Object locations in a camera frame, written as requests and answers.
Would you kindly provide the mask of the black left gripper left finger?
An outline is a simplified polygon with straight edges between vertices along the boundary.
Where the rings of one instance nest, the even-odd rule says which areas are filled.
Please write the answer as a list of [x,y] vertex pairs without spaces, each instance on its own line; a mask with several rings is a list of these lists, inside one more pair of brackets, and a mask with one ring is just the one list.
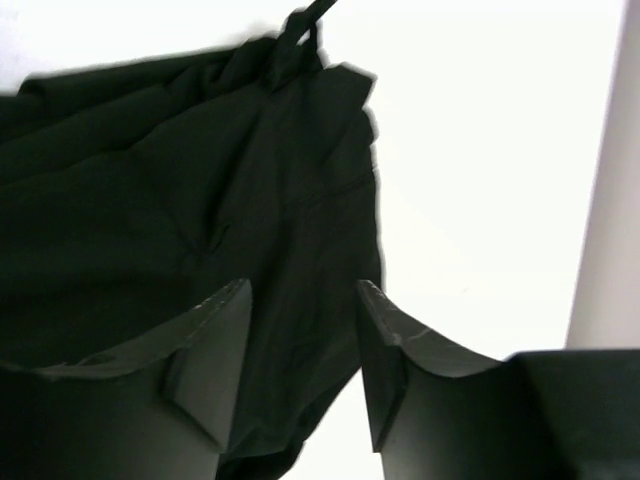
[[212,479],[226,450],[252,288],[230,282],[141,335],[68,361],[1,364],[5,479]]

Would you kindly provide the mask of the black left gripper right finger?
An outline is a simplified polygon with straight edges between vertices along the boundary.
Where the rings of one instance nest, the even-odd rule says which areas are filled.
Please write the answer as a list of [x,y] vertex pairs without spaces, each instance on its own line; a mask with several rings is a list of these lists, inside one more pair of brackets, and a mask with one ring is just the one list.
[[635,479],[639,354],[467,349],[358,285],[373,449],[388,479]]

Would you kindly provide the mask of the black trousers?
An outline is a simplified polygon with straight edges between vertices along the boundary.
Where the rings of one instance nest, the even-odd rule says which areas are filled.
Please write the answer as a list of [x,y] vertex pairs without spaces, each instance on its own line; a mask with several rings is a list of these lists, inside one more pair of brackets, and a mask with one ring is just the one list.
[[1,364],[56,343],[83,359],[250,282],[212,479],[283,477],[360,366],[356,284],[382,277],[374,80],[324,61],[329,8],[1,100]]

